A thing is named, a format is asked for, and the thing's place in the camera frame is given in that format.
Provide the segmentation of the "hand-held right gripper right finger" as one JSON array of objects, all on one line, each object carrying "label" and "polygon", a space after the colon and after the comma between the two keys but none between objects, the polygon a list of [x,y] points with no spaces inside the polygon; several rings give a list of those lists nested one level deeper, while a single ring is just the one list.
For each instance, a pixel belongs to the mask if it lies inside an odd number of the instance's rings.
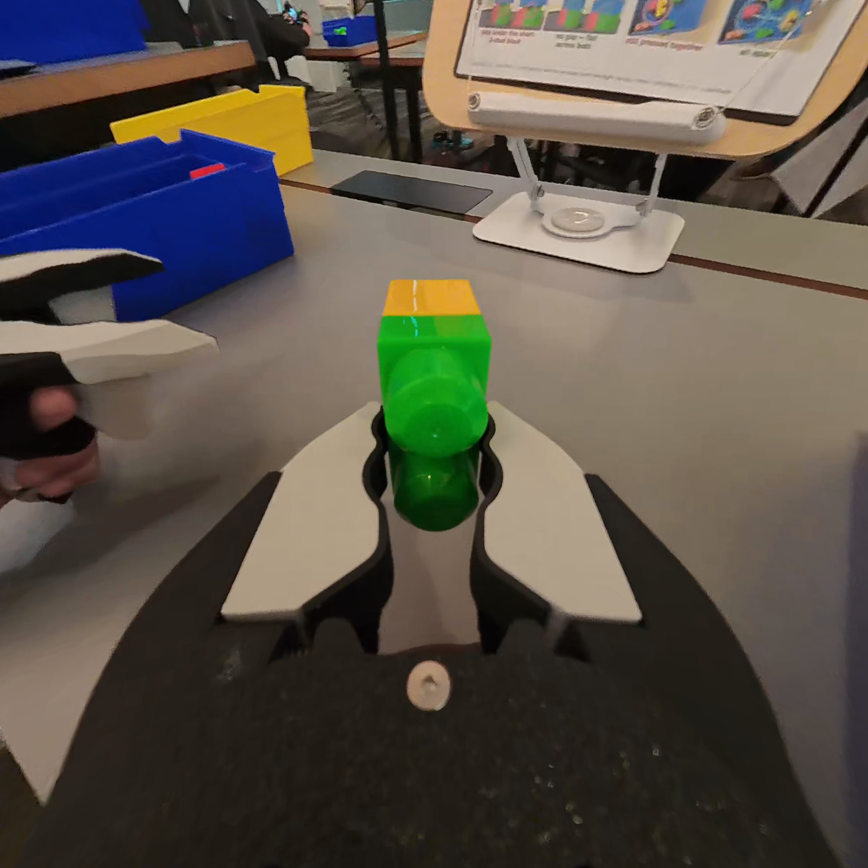
[{"label": "hand-held right gripper right finger", "polygon": [[580,466],[502,404],[488,410],[471,558],[482,624],[638,625],[641,609]]}]

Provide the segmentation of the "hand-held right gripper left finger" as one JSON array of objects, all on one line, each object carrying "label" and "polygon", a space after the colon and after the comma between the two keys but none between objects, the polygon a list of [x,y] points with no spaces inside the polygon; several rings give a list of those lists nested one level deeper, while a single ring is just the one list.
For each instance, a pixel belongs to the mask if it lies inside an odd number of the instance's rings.
[{"label": "hand-held right gripper left finger", "polygon": [[284,466],[222,604],[225,620],[379,627],[394,582],[386,454],[372,401]]}]

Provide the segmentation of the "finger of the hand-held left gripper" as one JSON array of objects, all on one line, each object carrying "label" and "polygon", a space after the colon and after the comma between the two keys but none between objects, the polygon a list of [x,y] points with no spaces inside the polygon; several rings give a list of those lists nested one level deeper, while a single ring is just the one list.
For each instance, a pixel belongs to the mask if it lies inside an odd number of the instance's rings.
[{"label": "finger of the hand-held left gripper", "polygon": [[1,257],[1,320],[45,325],[115,322],[115,285],[164,270],[117,248],[57,249]]},{"label": "finger of the hand-held left gripper", "polygon": [[144,439],[153,426],[147,380],[217,355],[206,333],[168,320],[1,324],[2,390],[65,387],[83,421],[115,440]]}]

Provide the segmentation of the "blue plastic bin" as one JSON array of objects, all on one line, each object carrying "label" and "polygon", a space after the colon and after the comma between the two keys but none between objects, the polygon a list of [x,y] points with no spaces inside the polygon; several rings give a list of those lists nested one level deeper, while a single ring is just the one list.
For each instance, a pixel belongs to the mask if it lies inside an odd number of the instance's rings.
[{"label": "blue plastic bin", "polygon": [[138,1],[2,1],[1,59],[37,66],[142,51]]},{"label": "blue plastic bin", "polygon": [[[212,163],[226,171],[189,179]],[[117,320],[154,320],[294,253],[274,153],[182,130],[1,175],[1,251],[123,248],[164,270],[113,289]]]}]

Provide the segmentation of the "green toy building block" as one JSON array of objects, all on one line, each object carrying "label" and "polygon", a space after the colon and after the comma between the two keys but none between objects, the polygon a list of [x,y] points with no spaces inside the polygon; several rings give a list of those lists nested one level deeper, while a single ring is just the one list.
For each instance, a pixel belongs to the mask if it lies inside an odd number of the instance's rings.
[{"label": "green toy building block", "polygon": [[492,339],[482,314],[385,314],[377,336],[396,512],[443,532],[476,509]]}]

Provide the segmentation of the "yellow toy building block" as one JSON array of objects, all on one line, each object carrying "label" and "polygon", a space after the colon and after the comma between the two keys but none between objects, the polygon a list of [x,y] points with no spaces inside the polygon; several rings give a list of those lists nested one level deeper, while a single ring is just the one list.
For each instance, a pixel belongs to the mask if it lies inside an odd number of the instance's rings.
[{"label": "yellow toy building block", "polygon": [[470,282],[462,278],[394,279],[383,317],[458,317],[482,314]]}]

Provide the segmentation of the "person's left hand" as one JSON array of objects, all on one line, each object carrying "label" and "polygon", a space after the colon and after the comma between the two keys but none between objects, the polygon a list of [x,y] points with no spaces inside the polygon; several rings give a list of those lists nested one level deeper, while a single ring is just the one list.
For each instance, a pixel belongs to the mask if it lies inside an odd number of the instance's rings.
[{"label": "person's left hand", "polygon": [[[2,424],[11,421],[16,435],[53,430],[77,415],[74,393],[61,386],[41,388],[28,396],[28,423],[23,422],[22,398],[15,398],[11,407],[2,405]],[[63,497],[92,483],[100,467],[99,443],[95,438],[76,453],[20,461],[15,473],[2,482],[1,506],[16,500],[22,490],[35,492],[42,498]]]}]

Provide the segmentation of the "wooden side table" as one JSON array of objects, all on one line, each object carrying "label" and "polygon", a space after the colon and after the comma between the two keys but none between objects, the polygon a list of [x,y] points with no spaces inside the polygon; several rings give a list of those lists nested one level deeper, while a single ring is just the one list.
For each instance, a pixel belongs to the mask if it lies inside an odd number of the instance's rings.
[{"label": "wooden side table", "polygon": [[255,70],[255,54],[244,41],[195,49],[152,45],[144,51],[49,64],[1,82],[1,117]]}]

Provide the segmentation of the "yellow plastic bin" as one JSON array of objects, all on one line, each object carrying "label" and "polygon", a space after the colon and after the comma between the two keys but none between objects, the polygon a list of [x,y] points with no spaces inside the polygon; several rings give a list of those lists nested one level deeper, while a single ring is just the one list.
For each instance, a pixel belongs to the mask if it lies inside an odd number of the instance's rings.
[{"label": "yellow plastic bin", "polygon": [[302,86],[261,85],[257,92],[234,90],[110,124],[119,144],[146,137],[177,142],[182,130],[219,137],[274,153],[279,176],[313,163]]}]

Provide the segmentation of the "black flat panel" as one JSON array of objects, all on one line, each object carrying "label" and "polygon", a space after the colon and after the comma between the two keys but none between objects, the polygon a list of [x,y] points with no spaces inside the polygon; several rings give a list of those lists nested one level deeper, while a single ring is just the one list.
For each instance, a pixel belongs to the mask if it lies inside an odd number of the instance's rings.
[{"label": "black flat panel", "polygon": [[337,196],[374,204],[393,205],[405,210],[421,210],[463,218],[492,190],[363,170],[334,184],[330,192]]}]

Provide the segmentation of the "small blue bin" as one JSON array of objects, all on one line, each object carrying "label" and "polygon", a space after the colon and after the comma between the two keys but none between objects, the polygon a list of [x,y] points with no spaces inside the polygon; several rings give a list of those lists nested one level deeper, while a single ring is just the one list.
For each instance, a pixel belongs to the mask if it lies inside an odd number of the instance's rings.
[{"label": "small blue bin", "polygon": [[377,42],[377,22],[373,15],[325,19],[322,36],[331,49],[350,49]]}]

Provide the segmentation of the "wooden display board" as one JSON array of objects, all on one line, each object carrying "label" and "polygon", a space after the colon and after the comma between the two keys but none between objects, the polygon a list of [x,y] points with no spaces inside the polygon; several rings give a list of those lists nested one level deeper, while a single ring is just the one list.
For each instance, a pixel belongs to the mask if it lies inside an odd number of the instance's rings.
[{"label": "wooden display board", "polygon": [[656,143],[641,134],[626,134],[622,137],[607,139],[598,135],[559,133],[549,127],[520,128],[507,124],[482,126],[473,121],[469,115],[468,96],[472,91],[536,96],[546,101],[567,103],[570,108],[580,107],[584,103],[634,105],[651,101],[681,102],[619,95],[607,96],[567,90],[548,90],[501,81],[462,78],[456,74],[456,60],[461,51],[462,35],[469,12],[475,10],[478,3],[439,1],[434,2],[432,6],[423,64],[423,90],[431,114],[441,124],[450,128],[483,131],[507,137],[611,146],[656,154],[747,160],[783,150],[817,130],[850,95],[866,70],[867,12],[865,6],[802,113],[790,124],[766,123],[757,118],[747,120],[734,117],[727,114],[725,109],[718,107],[723,110],[726,117],[725,132],[717,141],[705,145]]}]

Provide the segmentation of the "white angled panel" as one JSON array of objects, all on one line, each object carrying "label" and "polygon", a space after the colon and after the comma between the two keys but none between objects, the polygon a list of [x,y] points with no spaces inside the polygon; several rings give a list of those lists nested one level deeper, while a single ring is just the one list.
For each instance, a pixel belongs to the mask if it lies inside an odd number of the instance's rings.
[{"label": "white angled panel", "polygon": [[785,211],[826,218],[867,189],[867,100],[836,114],[772,172]]}]

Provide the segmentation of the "printed instruction sheet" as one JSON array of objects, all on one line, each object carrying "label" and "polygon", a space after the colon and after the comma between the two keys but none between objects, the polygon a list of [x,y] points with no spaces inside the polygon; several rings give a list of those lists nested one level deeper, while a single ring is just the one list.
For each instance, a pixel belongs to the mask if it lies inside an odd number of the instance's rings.
[{"label": "printed instruction sheet", "polygon": [[864,1],[479,2],[462,78],[714,105],[790,124]]}]

